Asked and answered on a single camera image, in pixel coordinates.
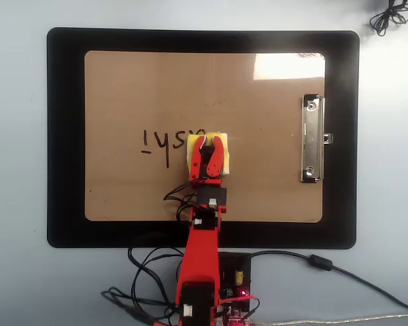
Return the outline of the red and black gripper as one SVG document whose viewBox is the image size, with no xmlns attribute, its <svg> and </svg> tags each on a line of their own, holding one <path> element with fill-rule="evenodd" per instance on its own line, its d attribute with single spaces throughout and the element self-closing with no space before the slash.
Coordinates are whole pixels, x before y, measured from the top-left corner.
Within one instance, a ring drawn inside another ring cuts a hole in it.
<svg viewBox="0 0 408 326">
<path fill-rule="evenodd" d="M 212 145 L 207 145 L 207 175 L 199 178 L 201 171 L 201 149 L 206 143 L 205 135 L 188 136 L 189 182 L 197 193 L 197 205 L 225 213 L 227 211 L 227 189 L 222 186 L 221 172 L 224 167 L 224 144 L 215 136 Z"/>
</svg>

